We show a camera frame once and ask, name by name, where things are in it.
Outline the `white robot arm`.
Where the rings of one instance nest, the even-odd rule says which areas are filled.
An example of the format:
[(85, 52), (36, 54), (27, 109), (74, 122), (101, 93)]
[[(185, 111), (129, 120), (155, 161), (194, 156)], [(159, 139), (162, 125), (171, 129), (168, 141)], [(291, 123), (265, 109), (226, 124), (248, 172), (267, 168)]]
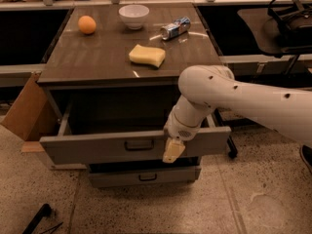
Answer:
[(163, 161), (172, 163), (203, 120), (227, 108), (270, 130), (312, 148), (312, 93), (239, 82), (222, 65), (193, 65), (178, 78), (180, 97), (166, 123), (169, 137)]

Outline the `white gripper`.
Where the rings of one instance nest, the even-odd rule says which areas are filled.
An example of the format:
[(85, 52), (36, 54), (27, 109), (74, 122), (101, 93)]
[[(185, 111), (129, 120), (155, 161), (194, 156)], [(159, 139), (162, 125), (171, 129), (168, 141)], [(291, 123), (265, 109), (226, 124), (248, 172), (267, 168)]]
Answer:
[(200, 127), (201, 123), (193, 125), (181, 123), (175, 114), (171, 112), (165, 124), (165, 129), (170, 137), (166, 141), (163, 162), (171, 164), (179, 158), (185, 149), (184, 141), (193, 139), (199, 132)]

